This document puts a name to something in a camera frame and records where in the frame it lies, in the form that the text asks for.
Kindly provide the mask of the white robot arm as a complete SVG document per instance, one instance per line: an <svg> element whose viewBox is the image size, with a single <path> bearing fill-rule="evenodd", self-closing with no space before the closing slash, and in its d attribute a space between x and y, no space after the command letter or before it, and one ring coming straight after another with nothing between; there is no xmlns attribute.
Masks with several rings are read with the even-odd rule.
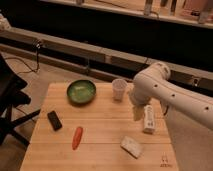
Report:
<svg viewBox="0 0 213 171"><path fill-rule="evenodd" d="M145 106L155 98L213 130L213 98L168 82L170 76L171 70L163 62L155 62L137 73L129 92L132 104Z"/></svg>

